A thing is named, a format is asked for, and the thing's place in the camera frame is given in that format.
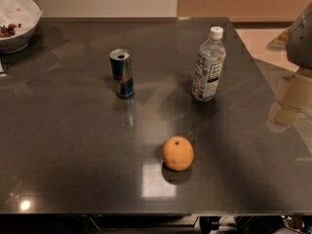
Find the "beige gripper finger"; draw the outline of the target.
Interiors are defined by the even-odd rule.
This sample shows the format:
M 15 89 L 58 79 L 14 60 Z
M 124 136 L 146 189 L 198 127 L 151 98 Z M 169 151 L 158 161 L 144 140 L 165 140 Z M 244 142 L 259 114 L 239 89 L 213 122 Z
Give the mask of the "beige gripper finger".
M 297 72 L 283 76 L 276 100 L 287 109 L 303 112 L 312 104 L 312 69 L 300 67 Z
M 289 129 L 300 116 L 300 112 L 284 108 L 279 102 L 274 102 L 270 108 L 266 126 L 273 133 L 282 133 Z

